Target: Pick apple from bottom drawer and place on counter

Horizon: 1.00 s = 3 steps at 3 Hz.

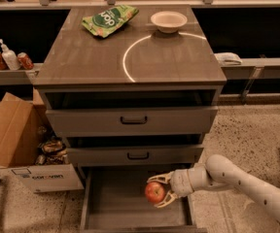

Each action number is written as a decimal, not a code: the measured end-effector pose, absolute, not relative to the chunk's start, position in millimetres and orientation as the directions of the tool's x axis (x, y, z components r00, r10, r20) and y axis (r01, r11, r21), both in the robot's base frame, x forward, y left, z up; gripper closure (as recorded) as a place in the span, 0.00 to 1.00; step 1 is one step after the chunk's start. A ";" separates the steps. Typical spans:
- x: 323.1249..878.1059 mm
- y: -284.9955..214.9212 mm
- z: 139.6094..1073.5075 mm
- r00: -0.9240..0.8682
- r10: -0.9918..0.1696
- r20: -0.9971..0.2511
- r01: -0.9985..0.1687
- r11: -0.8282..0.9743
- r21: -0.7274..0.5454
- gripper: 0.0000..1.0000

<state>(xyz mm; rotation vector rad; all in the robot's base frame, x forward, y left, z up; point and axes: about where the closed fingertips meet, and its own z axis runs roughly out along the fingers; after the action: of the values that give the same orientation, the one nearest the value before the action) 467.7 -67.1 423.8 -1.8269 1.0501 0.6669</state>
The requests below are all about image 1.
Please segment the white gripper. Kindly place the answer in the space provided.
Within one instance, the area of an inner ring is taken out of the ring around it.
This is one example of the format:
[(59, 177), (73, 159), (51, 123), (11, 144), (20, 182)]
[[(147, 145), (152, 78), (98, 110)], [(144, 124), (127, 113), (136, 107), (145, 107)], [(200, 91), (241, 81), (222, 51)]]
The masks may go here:
[(173, 203), (178, 197), (186, 197), (193, 193), (193, 186), (190, 181), (190, 170), (189, 169), (179, 169), (175, 170), (173, 173), (165, 173), (152, 176), (147, 179), (148, 183), (170, 183), (171, 189), (169, 190), (163, 200), (155, 204), (156, 208), (164, 208)]

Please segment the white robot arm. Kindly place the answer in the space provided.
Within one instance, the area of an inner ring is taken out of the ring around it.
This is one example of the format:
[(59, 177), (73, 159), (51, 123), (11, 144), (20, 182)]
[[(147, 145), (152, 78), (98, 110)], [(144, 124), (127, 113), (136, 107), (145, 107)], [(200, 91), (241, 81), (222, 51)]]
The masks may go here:
[(213, 154), (204, 164), (190, 169), (177, 169), (166, 174), (148, 178), (147, 183), (158, 182), (170, 185), (157, 208), (170, 205), (176, 199), (187, 197), (199, 190), (218, 190), (233, 187), (246, 194), (280, 222), (280, 188), (248, 174), (228, 158)]

